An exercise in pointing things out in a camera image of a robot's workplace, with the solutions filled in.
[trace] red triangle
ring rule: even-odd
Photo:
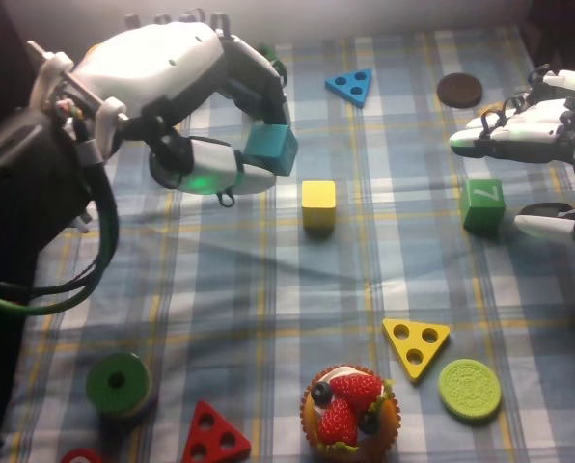
[[[180,463],[223,463],[246,458],[250,452],[251,443],[240,431],[206,402],[198,402]]]

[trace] yellow triangle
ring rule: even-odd
[[[382,323],[386,336],[412,382],[421,378],[451,333],[451,328],[446,325],[391,318],[385,318]]]

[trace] blue cube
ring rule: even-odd
[[[289,176],[298,152],[298,142],[289,125],[256,123],[251,127],[243,155],[276,176]]]

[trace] blue triangle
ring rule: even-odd
[[[359,108],[365,106],[370,84],[370,68],[337,74],[325,81],[325,87],[328,90],[341,98],[345,98]]]

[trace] checkered fabric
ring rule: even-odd
[[[319,371],[359,364],[395,380],[402,428],[389,459],[405,462],[575,462],[575,250],[513,227],[522,206],[575,204],[561,164],[463,159],[448,139],[479,113],[452,110],[435,88],[466,71],[481,106],[526,87],[531,64],[518,33],[500,28],[282,46],[293,129],[290,177],[237,199],[166,191],[148,149],[128,145],[109,164],[121,241],[93,297],[63,314],[29,319],[2,430],[1,462],[52,463],[91,448],[108,463],[181,459],[198,400],[252,443],[250,461],[312,461],[301,431],[302,392]],[[324,89],[324,78],[372,68],[363,110]],[[242,149],[249,123],[211,98],[180,128]],[[506,219],[495,239],[465,232],[466,178],[502,181]],[[337,183],[334,234],[302,231],[303,180]],[[64,232],[41,259],[40,283],[64,281],[96,252],[96,223]],[[450,344],[412,386],[382,333],[385,317],[452,327]],[[91,365],[115,351],[149,367],[158,404],[117,440],[99,432],[85,397]],[[491,424],[449,415],[437,392],[448,362],[473,358],[500,378]]]

